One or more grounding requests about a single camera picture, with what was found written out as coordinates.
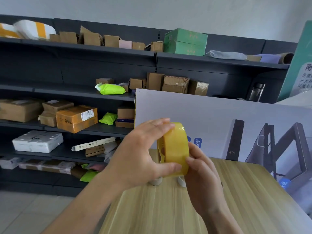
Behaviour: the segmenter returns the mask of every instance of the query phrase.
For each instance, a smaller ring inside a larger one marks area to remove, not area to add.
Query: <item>white tape roll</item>
[[[161,183],[162,183],[162,177],[155,179],[155,180],[152,180],[152,181],[149,181],[149,184],[154,185],[154,186],[158,186]]]
[[[178,183],[179,183],[182,187],[185,187],[185,188],[186,188],[186,183],[185,183],[184,177],[178,177],[178,178],[177,178],[177,181],[178,181]]]

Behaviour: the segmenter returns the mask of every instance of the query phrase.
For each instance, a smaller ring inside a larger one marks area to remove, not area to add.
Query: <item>yellow packing tape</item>
[[[180,122],[172,122],[175,128],[168,131],[157,140],[159,162],[176,162],[182,165],[180,172],[174,173],[172,177],[184,176],[188,172],[186,157],[190,156],[188,138],[183,125]]]
[[[36,22],[38,37],[46,39],[45,28],[43,23]]]
[[[14,37],[14,38],[20,38],[17,33],[15,33],[14,31],[10,31],[10,30],[5,30],[2,26],[2,24],[0,23],[0,37]]]

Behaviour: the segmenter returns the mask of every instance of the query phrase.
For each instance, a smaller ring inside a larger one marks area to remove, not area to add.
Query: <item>roll of tape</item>
[[[158,186],[162,183],[162,177],[155,179],[155,180],[151,180],[149,181],[149,184],[154,185],[154,186]]]
[[[180,172],[176,172],[172,177],[184,176],[188,172],[186,157],[190,156],[188,148],[188,138],[183,125],[180,122],[172,122],[175,128],[168,131],[157,140],[159,162],[176,162],[182,165]]]
[[[177,178],[177,182],[178,182],[182,187],[185,187],[185,188],[186,188],[186,183],[185,183],[184,177],[178,177],[178,178]]]

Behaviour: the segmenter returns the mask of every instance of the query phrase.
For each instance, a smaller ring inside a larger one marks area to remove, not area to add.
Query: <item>wall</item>
[[[312,0],[0,0],[0,14],[298,42]]]

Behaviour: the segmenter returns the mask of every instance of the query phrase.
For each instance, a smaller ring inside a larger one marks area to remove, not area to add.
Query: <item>white package with orange tape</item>
[[[0,23],[0,37],[19,39],[18,33],[13,25]]]
[[[26,39],[50,40],[50,34],[56,34],[50,25],[25,19],[16,22],[14,27],[17,33]]]

